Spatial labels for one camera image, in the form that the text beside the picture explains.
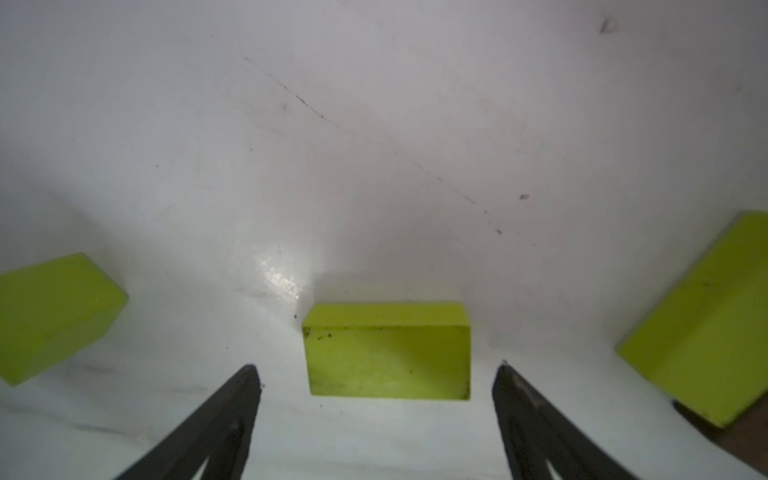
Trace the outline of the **dark brown wood block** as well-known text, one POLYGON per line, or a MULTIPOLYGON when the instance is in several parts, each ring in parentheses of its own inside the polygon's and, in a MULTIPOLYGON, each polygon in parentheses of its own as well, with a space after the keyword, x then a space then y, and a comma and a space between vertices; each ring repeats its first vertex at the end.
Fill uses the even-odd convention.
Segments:
POLYGON ((678 401, 672 405, 710 442, 767 476, 767 394, 726 427, 716 427, 678 401))

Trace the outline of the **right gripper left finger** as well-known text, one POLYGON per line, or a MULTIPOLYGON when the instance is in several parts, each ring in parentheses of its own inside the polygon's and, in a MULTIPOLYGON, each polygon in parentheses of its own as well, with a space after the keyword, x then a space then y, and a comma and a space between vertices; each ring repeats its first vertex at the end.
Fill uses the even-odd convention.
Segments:
POLYGON ((239 479, 248 460, 262 385, 255 365, 240 368, 120 479, 239 479))

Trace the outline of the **lime green long block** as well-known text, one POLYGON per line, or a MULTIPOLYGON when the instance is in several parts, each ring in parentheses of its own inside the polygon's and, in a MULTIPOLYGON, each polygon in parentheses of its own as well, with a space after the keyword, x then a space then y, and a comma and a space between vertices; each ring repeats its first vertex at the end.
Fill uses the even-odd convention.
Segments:
POLYGON ((459 302, 318 303, 302 334, 315 396, 471 396, 471 325, 459 302))

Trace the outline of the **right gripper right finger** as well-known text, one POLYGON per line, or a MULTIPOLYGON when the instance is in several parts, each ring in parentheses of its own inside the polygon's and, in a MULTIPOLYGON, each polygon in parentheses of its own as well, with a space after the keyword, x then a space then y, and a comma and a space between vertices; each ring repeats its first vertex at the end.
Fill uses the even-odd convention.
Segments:
POLYGON ((492 399, 514 479, 633 479, 507 363, 492 399))

